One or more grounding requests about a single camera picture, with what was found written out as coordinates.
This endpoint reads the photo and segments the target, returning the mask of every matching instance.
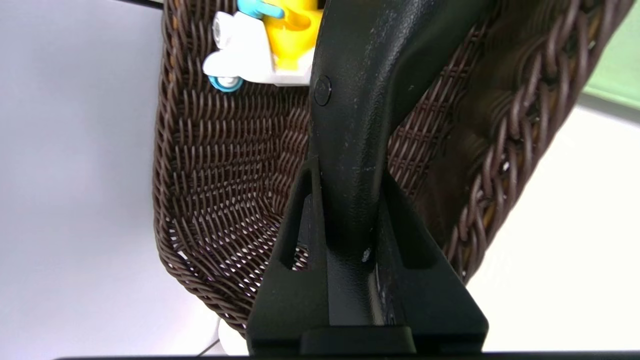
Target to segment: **toy wheel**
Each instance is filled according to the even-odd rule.
[[[214,88],[222,92],[234,92],[238,90],[244,83],[244,80],[242,80],[242,78],[239,78],[239,77],[218,78],[216,76],[209,76],[209,81],[211,82],[211,85],[213,85]]]

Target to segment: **white floor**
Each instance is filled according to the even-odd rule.
[[[0,359],[197,354],[216,336],[153,239],[160,15],[0,1]],[[640,349],[639,154],[639,126],[575,110],[469,286],[486,350]]]

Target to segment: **black plastic mount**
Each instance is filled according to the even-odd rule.
[[[490,0],[328,1],[307,162],[247,328],[259,356],[469,354],[486,318],[387,172],[389,136]],[[306,271],[292,270],[299,243]]]

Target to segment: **yellow toy figure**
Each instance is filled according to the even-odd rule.
[[[297,70],[298,59],[316,46],[323,11],[318,10],[317,0],[265,0],[284,10],[284,18],[265,17],[276,66]]]
[[[276,86],[309,85],[323,11],[317,0],[236,0],[235,14],[217,12],[218,48],[202,71],[214,88],[238,91],[245,80]]]

